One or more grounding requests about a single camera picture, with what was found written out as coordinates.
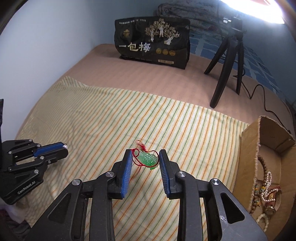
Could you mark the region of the red strap wristwatch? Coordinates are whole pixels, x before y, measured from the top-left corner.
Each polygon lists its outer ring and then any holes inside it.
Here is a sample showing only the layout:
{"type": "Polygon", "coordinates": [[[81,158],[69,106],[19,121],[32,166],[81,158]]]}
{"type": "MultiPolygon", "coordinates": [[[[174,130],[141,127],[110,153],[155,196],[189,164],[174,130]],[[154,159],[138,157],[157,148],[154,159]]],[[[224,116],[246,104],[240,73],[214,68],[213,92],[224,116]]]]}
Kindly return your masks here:
{"type": "Polygon", "coordinates": [[[268,190],[268,192],[263,195],[263,200],[265,205],[264,213],[267,216],[273,216],[281,204],[281,187],[275,186],[268,190]]]}

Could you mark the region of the striped yellow cloth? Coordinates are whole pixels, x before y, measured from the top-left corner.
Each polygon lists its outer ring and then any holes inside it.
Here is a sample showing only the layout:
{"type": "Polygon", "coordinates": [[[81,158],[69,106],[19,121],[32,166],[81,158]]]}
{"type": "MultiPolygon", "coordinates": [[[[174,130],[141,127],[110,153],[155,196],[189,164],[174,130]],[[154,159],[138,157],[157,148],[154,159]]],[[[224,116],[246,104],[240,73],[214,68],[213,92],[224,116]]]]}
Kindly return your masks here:
{"type": "Polygon", "coordinates": [[[34,225],[73,180],[97,178],[143,143],[166,150],[197,179],[218,178],[233,189],[239,139],[247,124],[225,114],[153,94],[90,87],[71,77],[54,84],[24,122],[19,139],[41,145],[64,142],[69,154],[48,167],[44,182],[25,197],[34,225]]]}

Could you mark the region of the cardboard box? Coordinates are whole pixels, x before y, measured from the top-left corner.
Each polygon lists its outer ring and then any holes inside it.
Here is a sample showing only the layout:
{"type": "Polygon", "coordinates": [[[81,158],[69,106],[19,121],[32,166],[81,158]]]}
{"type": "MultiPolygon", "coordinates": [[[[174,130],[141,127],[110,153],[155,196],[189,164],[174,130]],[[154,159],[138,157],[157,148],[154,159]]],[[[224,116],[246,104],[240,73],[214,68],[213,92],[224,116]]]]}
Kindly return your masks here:
{"type": "Polygon", "coordinates": [[[295,201],[295,139],[267,116],[260,116],[241,134],[233,195],[268,240],[280,234],[295,201]],[[281,204],[273,216],[267,216],[263,195],[275,186],[281,187],[281,204]]]}

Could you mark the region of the tan bed sheet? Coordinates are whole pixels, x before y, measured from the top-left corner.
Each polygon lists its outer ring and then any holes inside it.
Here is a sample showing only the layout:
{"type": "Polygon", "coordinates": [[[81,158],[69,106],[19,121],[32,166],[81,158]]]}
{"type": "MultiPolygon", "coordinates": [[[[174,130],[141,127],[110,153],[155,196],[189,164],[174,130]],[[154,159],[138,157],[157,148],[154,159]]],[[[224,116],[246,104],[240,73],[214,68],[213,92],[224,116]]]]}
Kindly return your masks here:
{"type": "MultiPolygon", "coordinates": [[[[191,54],[183,70],[123,60],[114,45],[102,44],[64,75],[89,86],[146,92],[209,108],[222,69],[218,63],[205,75],[209,62],[209,59],[191,54]]],[[[230,76],[215,111],[245,123],[252,123],[261,115],[269,116],[294,131],[290,110],[272,91],[258,86],[256,80],[247,76],[243,77],[240,93],[235,90],[236,78],[230,76]]]]}

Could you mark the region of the black snack bag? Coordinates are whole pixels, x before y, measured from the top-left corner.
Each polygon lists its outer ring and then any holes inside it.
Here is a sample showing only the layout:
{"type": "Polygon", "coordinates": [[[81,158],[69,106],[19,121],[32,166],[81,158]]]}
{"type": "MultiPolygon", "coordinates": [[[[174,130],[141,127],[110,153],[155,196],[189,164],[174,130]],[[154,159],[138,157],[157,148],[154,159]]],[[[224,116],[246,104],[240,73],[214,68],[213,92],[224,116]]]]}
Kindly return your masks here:
{"type": "Polygon", "coordinates": [[[145,16],[114,23],[114,44],[122,59],[186,68],[190,57],[189,20],[145,16]]]}

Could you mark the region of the black tripod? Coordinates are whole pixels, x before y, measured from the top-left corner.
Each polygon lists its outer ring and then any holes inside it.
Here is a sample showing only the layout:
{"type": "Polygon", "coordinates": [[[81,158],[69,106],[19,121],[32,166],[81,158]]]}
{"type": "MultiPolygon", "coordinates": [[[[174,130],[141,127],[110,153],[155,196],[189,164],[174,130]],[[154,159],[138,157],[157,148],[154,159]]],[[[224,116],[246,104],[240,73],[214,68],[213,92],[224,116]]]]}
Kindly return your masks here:
{"type": "Polygon", "coordinates": [[[237,17],[232,18],[229,34],[222,41],[213,59],[204,71],[205,74],[209,74],[211,72],[223,54],[226,54],[225,60],[214,94],[210,101],[211,108],[215,108],[217,106],[230,77],[236,58],[238,59],[236,93],[239,94],[241,90],[244,64],[244,46],[242,20],[237,17]]]}

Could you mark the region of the folded floral quilt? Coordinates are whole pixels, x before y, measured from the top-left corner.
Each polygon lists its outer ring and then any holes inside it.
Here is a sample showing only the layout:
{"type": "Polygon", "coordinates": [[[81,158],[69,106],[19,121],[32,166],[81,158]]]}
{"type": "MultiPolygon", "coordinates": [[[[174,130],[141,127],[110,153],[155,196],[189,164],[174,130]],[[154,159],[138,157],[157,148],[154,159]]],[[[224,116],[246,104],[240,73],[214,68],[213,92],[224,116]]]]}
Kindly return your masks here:
{"type": "Polygon", "coordinates": [[[230,21],[223,21],[220,1],[169,1],[158,6],[157,15],[188,19],[193,31],[226,35],[231,28],[230,21]]]}

